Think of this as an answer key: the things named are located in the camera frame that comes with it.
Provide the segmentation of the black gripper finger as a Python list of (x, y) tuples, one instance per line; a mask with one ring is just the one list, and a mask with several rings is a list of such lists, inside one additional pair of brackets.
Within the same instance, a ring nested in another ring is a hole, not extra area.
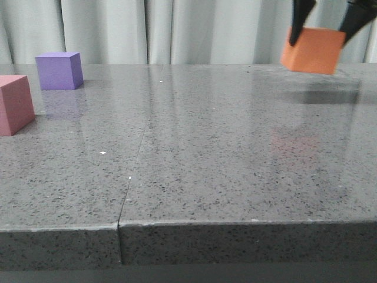
[(339, 31), (345, 33), (344, 45), (365, 25), (376, 18), (375, 0), (348, 1), (347, 10), (343, 17)]
[(292, 24), (289, 37), (290, 46), (294, 46), (297, 43), (303, 26), (316, 5), (316, 0), (293, 0), (292, 5)]

